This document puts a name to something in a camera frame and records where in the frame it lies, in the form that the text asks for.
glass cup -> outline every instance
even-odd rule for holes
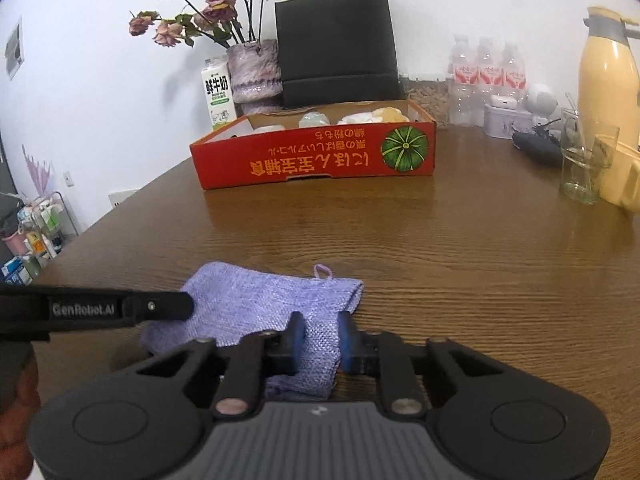
[[[574,110],[561,111],[562,175],[560,189],[583,204],[595,204],[602,178],[611,167],[620,128]]]

bottle label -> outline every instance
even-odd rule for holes
[[[527,85],[524,71],[520,70],[507,70],[504,73],[504,85],[508,88],[516,90],[524,90]]]
[[[478,67],[474,65],[453,65],[453,81],[462,84],[478,84]]]
[[[34,253],[40,254],[46,251],[42,238],[40,238],[40,236],[38,236],[35,232],[27,233],[27,240],[29,240]]]
[[[492,86],[502,85],[502,68],[495,65],[480,65],[480,83]]]

finger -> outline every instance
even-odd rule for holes
[[[15,399],[9,408],[0,414],[0,449],[24,440],[27,436],[31,417],[40,409],[40,397],[29,404]]]
[[[32,355],[15,386],[16,396],[26,404],[35,402],[35,397],[38,396],[37,387],[38,364],[36,363],[36,356]]]
[[[24,480],[32,468],[33,458],[25,440],[0,450],[0,480]]]

purple vase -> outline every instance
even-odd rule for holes
[[[261,101],[282,93],[278,41],[233,45],[226,50],[231,90],[238,104]]]
[[[244,115],[270,114],[272,112],[279,112],[282,110],[282,104],[278,97],[267,97],[266,99],[261,99],[259,101],[242,103],[240,108],[242,108],[242,113]]]

water bottle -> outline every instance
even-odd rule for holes
[[[491,96],[498,93],[502,86],[502,67],[494,55],[494,42],[491,38],[480,38],[478,55],[478,86],[472,103],[472,123],[484,126],[484,105],[491,104]]]
[[[504,85],[500,91],[500,95],[513,97],[518,102],[518,107],[520,107],[527,85],[524,59],[518,52],[518,46],[510,41],[504,44],[502,71],[504,73]]]
[[[469,38],[464,34],[456,34],[455,40],[449,59],[449,73],[453,74],[449,84],[449,123],[469,126],[478,67],[472,60]]]

